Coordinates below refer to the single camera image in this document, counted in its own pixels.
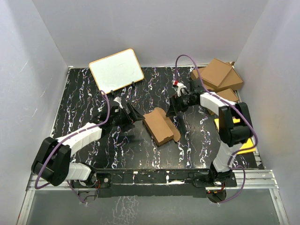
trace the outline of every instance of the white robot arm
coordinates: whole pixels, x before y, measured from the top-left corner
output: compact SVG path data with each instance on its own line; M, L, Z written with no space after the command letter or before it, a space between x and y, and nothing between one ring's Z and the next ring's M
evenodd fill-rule
M50 161L42 171L41 177L54 186L61 184L65 180L81 180L91 185L93 183L92 177L94 176L93 168L84 163L70 163L71 156L89 143L108 134L113 127L119 126L121 131L125 132L134 128L133 124L136 121L144 119L130 103L127 103L130 111L130 113L127 113L121 105L119 97L116 97L109 105L110 115L105 124L97 125L107 117L107 107L77 131L57 139L52 137L44 139L32 164L31 171L38 175L54 147L64 140L55 154L51 156Z
M252 126L249 110L246 103L231 102L221 98L214 92L207 93L198 79L191 80L189 84L190 91L185 89L184 92L180 91L180 95L177 92L170 98L170 108L166 116L176 116L179 112L185 112L188 107L193 105L203 106L219 116L221 145L217 157L210 166L213 180L218 181L230 175L236 153L242 144L253 135L242 119L240 123L233 123L233 117L239 119L239 115L226 102L235 106ZM173 85L178 86L180 90L184 86L179 82L173 83Z

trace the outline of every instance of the white enclosure wall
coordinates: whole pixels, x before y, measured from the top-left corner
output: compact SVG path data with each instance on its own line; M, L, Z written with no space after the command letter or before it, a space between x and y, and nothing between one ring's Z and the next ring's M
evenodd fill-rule
M16 224L68 67L31 0L0 1L0 224Z
M174 65L183 53L236 61L267 0L33 2L66 63L83 68L128 48L142 66Z
M259 152L273 169L292 225L299 213L300 2L270 1L237 62L259 136Z

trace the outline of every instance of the brown cardboard box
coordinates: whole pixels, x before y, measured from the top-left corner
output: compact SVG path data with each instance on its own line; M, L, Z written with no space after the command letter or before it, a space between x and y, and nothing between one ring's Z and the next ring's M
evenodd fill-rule
M226 79L223 81L223 83L218 87L216 91L222 91L226 90L228 88L232 90L239 90L243 86L244 82L240 78L240 76L237 74L237 72L232 68L232 70L229 72Z
M232 101L232 102L238 102L238 100L239 100L239 98L235 95L235 93L231 89L226 89L226 90L217 92L217 94L220 97L225 98L225 99L227 99L229 101ZM209 109L207 111L210 113L210 115L214 115L213 111L211 111Z
M202 75L203 71L205 70L206 67L200 68L200 73ZM191 73L191 78L194 79L198 79L198 74L197 71L194 69ZM241 89L241 87L243 86L243 80L240 78L240 76L236 73L236 71L234 70L234 68L232 68L230 70L230 72L228 73L227 77L223 80L223 82L221 83L220 87L218 88L212 88L209 85L205 85L205 87L207 89L211 89L213 91L222 91L222 90L226 90L226 89L232 89L232 90L239 90Z
M199 68L200 75L202 75L202 72L203 72L203 70L204 70L205 68L206 68L206 67ZM192 80L195 80L195 79L198 79L198 77L199 77L199 76L198 76L197 70L194 69L194 70L192 71L192 73L191 73L191 79L192 79ZM204 86L205 86L207 89L209 89L209 90L215 90L213 87L208 86L208 85L206 85L206 84L204 84Z
M176 142L180 139L179 131L170 118L165 115L165 111L161 108L154 108L152 112L144 115L143 122L158 146L171 139Z
M217 89L228 76L231 69L232 66L220 60L213 59L202 71L201 77L203 83Z

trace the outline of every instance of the whiteboard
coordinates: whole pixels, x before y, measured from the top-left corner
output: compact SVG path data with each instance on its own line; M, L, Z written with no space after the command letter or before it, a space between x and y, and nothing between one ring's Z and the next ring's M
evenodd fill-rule
M144 79L144 74L132 49L91 62L89 68L99 90L106 94Z

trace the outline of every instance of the black marble tabletop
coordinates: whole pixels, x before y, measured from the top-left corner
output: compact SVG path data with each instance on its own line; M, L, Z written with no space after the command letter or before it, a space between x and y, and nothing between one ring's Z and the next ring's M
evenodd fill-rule
M142 68L145 79L136 87L127 86L115 92L122 104L130 102L141 114L155 107L167 111L169 97L175 90L171 81L173 67ZM193 67L180 67L179 80L188 85ZM71 69L52 131L57 138L84 126L105 102L100 96L96 82L88 68ZM209 168L218 153L220 138L214 119L200 106L190 107L185 113L171 118L181 133L178 143L173 140L157 146L142 121L135 128L122 133L116 127L104 138L95 141L72 158L71 162L85 162L95 168L126 169L178 169ZM257 168L253 153L238 155L234 165Z

